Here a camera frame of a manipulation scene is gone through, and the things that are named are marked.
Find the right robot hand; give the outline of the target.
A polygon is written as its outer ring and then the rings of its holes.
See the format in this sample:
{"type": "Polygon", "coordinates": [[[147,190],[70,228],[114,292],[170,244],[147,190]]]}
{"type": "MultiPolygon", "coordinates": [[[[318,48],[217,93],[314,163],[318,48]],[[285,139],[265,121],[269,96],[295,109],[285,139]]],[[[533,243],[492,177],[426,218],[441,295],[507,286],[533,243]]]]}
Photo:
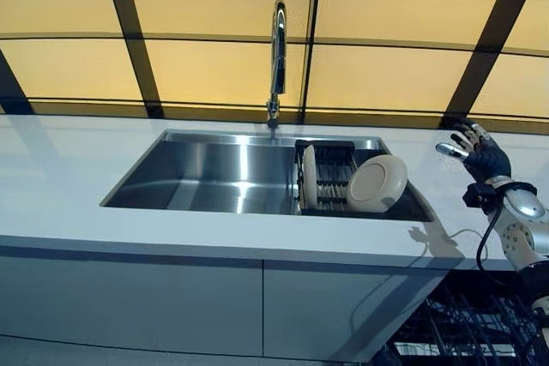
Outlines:
{"type": "Polygon", "coordinates": [[[450,139],[455,143],[440,142],[435,150],[460,161],[476,182],[487,182],[495,177],[511,178],[512,169],[506,152],[478,123],[461,118],[453,122],[450,139]]]}

